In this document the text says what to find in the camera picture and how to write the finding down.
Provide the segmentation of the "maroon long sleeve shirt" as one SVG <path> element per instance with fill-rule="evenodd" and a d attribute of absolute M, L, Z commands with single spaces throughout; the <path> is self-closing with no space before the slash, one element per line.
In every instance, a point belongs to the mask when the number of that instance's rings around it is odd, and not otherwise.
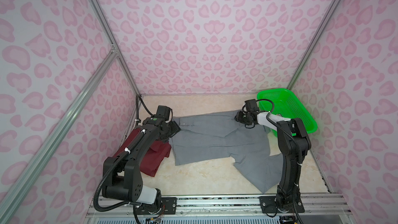
<path fill-rule="evenodd" d="M 140 131 L 140 128 L 134 129 L 113 157 L 119 156 L 124 149 L 134 141 Z M 154 141 L 140 164 L 141 172 L 148 176 L 155 177 L 163 159 L 170 156 L 171 149 L 172 147 L 168 141 L 165 143 L 158 140 Z"/>

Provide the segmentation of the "grey long sleeve shirt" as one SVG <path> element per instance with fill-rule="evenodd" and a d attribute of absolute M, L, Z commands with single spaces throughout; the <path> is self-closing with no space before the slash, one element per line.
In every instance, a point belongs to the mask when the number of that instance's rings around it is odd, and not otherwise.
<path fill-rule="evenodd" d="M 180 131 L 171 138 L 175 165 L 232 157 L 234 166 L 262 193 L 279 184 L 282 154 L 271 155 L 270 128 L 246 128 L 234 118 L 237 111 L 175 119 Z"/>

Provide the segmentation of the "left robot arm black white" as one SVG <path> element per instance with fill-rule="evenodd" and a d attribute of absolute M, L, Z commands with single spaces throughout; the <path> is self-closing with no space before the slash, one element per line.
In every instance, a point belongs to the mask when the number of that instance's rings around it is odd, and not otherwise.
<path fill-rule="evenodd" d="M 162 208 L 159 189 L 144 185 L 140 164 L 155 141 L 168 141 L 180 131 L 173 110 L 159 105 L 154 115 L 135 128 L 137 136 L 126 140 L 120 151 L 103 164 L 103 177 L 94 193 L 93 206 L 107 212 L 125 205 L 136 205 L 157 213 Z"/>

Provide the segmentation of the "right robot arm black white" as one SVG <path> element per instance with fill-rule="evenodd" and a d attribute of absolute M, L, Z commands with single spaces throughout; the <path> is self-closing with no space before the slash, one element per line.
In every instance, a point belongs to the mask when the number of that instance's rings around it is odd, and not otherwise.
<path fill-rule="evenodd" d="M 277 212 L 287 213 L 293 210 L 298 213 L 302 164 L 311 148 L 303 121 L 266 111 L 238 111 L 235 120 L 249 127 L 259 124 L 277 131 L 278 148 L 283 156 L 283 170 L 273 206 Z"/>

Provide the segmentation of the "green plastic basket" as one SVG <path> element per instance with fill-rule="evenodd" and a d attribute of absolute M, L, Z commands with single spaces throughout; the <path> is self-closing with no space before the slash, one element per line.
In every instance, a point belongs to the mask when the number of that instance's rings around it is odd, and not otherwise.
<path fill-rule="evenodd" d="M 261 100 L 260 110 L 270 110 L 271 103 L 263 99 L 271 100 L 274 103 L 273 114 L 285 118 L 302 119 L 308 134 L 317 131 L 317 122 L 292 91 L 284 88 L 263 90 L 257 94 L 257 99 Z"/>

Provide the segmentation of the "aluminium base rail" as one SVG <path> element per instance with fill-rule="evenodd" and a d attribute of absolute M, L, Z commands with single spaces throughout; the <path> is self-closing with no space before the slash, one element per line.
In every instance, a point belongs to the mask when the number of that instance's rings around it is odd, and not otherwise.
<path fill-rule="evenodd" d="M 298 205 L 279 211 L 275 195 L 164 196 L 159 210 L 125 205 L 108 212 L 90 206 L 85 224 L 354 224 L 341 194 L 302 194 Z"/>

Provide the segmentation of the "left rear aluminium frame post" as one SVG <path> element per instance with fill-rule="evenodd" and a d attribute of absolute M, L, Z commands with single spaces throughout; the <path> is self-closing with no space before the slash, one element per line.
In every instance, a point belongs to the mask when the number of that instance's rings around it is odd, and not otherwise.
<path fill-rule="evenodd" d="M 127 62 L 124 59 L 124 56 L 123 56 L 123 54 L 120 50 L 120 47 L 115 39 L 115 36 L 110 28 L 110 24 L 104 14 L 104 11 L 101 8 L 99 0 L 88 0 L 88 2 L 94 11 L 96 18 L 97 18 L 100 26 L 102 27 L 104 34 L 108 39 L 109 44 L 111 45 L 112 50 L 114 50 L 116 52 L 116 57 L 122 67 L 122 71 L 125 73 L 125 76 L 127 77 L 127 81 L 131 85 L 135 94 L 142 96 L 140 94 L 140 91 L 139 91 L 135 81 L 134 81 L 133 75 L 128 68 Z"/>

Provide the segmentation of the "aluminium frame post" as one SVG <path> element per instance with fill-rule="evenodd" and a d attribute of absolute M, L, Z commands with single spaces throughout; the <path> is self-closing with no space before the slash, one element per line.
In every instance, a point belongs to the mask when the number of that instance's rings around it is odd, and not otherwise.
<path fill-rule="evenodd" d="M 336 14 L 337 10 L 339 9 L 340 5 L 344 0 L 332 0 L 329 4 L 325 14 L 323 15 L 318 28 L 316 29 L 314 36 L 311 38 L 311 41 L 305 50 L 300 62 L 298 63 L 297 68 L 295 69 L 291 80 L 288 83 L 287 89 L 292 91 L 293 87 L 297 83 L 301 73 L 303 72 L 306 64 L 310 60 L 316 46 L 318 45 L 319 41 L 322 38 L 322 35 L 326 31 L 328 25 L 330 24 L 331 20 L 333 19 L 334 15 Z"/>
<path fill-rule="evenodd" d="M 135 81 L 134 81 L 133 75 L 128 68 L 127 62 L 124 59 L 124 56 L 123 56 L 123 54 L 120 50 L 120 47 L 115 39 L 115 36 L 110 28 L 110 24 L 104 14 L 104 11 L 101 8 L 99 0 L 88 0 L 88 2 L 94 11 L 96 18 L 97 18 L 100 26 L 102 27 L 104 34 L 108 39 L 109 44 L 111 45 L 112 50 L 114 50 L 116 52 L 116 57 L 122 67 L 122 71 L 125 73 L 125 76 L 127 77 L 127 81 L 131 85 L 135 94 L 142 96 L 140 94 L 140 91 L 139 91 Z"/>

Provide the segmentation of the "left aluminium frame diagonal strut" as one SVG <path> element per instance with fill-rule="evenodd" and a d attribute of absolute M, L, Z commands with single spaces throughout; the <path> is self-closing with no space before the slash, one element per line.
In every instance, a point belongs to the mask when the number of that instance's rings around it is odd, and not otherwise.
<path fill-rule="evenodd" d="M 102 81 L 105 74 L 117 58 L 118 53 L 116 51 L 112 50 L 109 52 L 106 59 L 102 62 L 86 85 L 82 88 L 80 94 L 70 105 L 63 118 L 54 127 L 53 131 L 44 141 L 36 155 L 32 158 L 30 163 L 28 163 L 27 167 L 21 173 L 18 180 L 10 188 L 9 192 L 1 203 L 2 224 L 8 224 L 13 218 L 15 212 L 25 200 L 40 174 L 47 166 L 50 159 L 53 157 L 55 151 L 66 137 L 70 128 L 75 123 L 77 117 L 88 103 L 93 92 L 97 89 L 99 83 Z"/>

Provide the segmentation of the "right rear aluminium frame post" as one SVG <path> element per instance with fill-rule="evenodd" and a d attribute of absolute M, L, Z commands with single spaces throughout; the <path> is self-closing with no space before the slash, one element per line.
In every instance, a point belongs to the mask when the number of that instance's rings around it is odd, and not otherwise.
<path fill-rule="evenodd" d="M 306 64 L 310 60 L 316 46 L 318 45 L 319 41 L 322 38 L 322 35 L 326 31 L 328 25 L 330 24 L 331 20 L 333 19 L 334 15 L 336 14 L 337 10 L 339 9 L 340 5 L 344 0 L 332 0 L 329 4 L 325 14 L 323 15 L 318 28 L 316 29 L 314 36 L 311 38 L 311 41 L 305 50 L 300 62 L 298 63 L 297 68 L 295 69 L 291 80 L 288 83 L 287 89 L 292 91 L 293 87 L 297 83 L 301 73 L 303 72 Z"/>

